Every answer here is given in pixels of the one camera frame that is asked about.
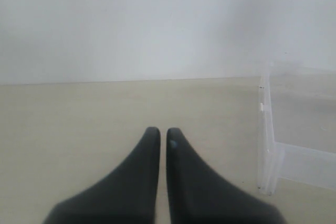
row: floor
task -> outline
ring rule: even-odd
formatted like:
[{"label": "floor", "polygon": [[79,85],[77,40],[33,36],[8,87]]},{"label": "floor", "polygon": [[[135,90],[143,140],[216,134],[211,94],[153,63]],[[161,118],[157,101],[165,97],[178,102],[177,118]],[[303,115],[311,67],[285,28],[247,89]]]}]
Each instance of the floor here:
[{"label": "floor", "polygon": [[[280,180],[257,191],[258,78],[0,87],[0,223],[42,223],[114,169],[145,128],[180,127],[226,179],[289,223],[336,220],[336,191]],[[170,223],[162,144],[157,223]]]}]

